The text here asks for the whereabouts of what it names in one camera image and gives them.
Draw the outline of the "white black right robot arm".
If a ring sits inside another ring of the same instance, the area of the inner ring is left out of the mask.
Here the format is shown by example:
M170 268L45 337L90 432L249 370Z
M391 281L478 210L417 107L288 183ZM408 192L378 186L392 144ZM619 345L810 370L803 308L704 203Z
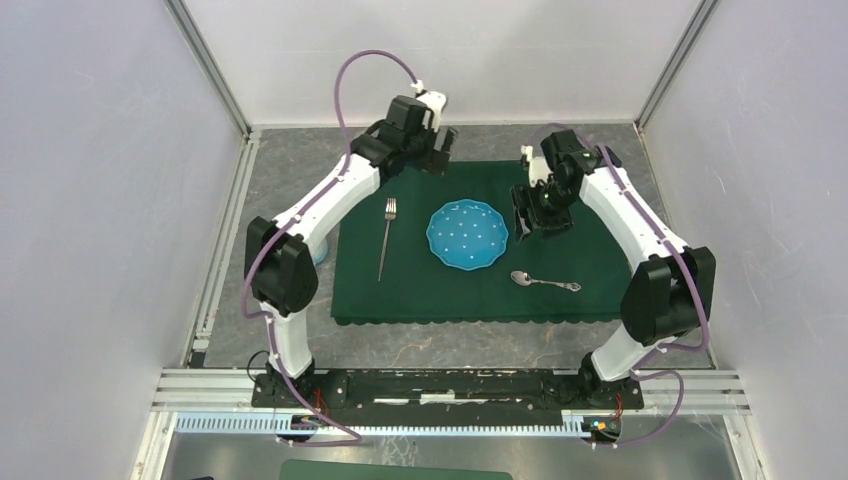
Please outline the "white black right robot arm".
M516 239L565 232L573 225L570 208L580 202L611 233L631 272L619 327L577 374L577 397L602 408L641 381L640 368L654 356L707 349L717 262L709 248L690 246L660 219L610 148L588 146L563 126L540 147L539 154L531 142L520 148L527 180L510 190Z

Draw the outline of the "dark green cloth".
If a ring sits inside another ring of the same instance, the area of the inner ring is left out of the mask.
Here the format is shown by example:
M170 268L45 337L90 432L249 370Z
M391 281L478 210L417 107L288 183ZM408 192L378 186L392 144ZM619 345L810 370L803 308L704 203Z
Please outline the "dark green cloth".
M443 176L404 171L340 225L332 317L341 325L595 322L618 317L628 261L598 216L517 241L515 161L461 161Z

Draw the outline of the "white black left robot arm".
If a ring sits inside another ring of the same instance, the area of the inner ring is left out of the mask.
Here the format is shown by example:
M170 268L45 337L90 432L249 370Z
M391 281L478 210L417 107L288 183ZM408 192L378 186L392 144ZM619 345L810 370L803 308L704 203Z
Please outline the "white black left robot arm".
M243 298L259 304L269 339L275 392L290 407L306 405L314 381L306 312L319 286L313 253L360 202L407 168L443 174L457 132L443 129L444 93L399 95L385 117L353 138L336 166L308 194L272 219L248 225Z

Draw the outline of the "blue polka dot plate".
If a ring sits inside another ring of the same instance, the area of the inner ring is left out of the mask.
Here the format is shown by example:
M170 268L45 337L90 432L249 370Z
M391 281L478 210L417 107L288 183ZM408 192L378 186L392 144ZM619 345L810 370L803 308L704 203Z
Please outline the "blue polka dot plate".
M425 236L430 252L443 265L470 272L488 268L503 256L510 234L494 207L461 199L431 215Z

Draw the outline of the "silver spoon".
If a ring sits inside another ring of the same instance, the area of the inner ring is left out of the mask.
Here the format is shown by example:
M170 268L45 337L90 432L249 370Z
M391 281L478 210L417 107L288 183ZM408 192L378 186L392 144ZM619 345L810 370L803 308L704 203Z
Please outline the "silver spoon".
M557 288L562 288L572 292L579 292L582 289L582 286L579 283L536 279L531 277L527 272L520 270L513 270L510 273L510 278L517 285L524 287L529 287L532 285L548 285Z

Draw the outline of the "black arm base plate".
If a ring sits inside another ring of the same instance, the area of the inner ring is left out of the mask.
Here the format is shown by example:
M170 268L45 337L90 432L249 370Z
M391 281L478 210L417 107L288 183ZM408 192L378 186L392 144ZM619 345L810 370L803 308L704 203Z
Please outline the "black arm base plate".
M638 410L632 379L601 382L552 369L329 369L293 382L267 370L256 376L256 408L296 408L306 400L347 427L555 426L563 411L595 415Z

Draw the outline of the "silver fork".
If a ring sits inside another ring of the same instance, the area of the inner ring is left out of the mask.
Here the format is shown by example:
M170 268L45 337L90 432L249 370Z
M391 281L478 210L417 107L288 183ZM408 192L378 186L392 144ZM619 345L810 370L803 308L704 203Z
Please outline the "silver fork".
M389 240L389 236L390 236L391 225L392 225L392 222L397 218L397 213L398 213L397 199L394 198L394 197L389 197L386 201L385 212L384 212L385 229L384 229L383 241L382 241L380 258L379 258L379 266L378 266L378 280L379 281L382 280L383 271L384 271L384 267L385 267L385 258L386 258L387 249L388 249L388 240Z

